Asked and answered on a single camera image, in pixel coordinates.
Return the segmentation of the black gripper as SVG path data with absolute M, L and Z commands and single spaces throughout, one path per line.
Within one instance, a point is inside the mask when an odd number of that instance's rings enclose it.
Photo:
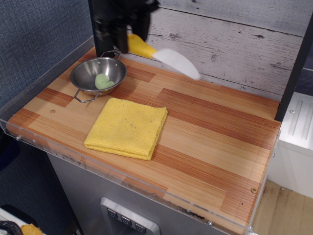
M 114 45 L 128 52 L 127 27 L 143 41 L 148 38 L 150 15 L 159 9 L 157 0 L 109 0 L 111 16 L 107 31 L 113 36 Z

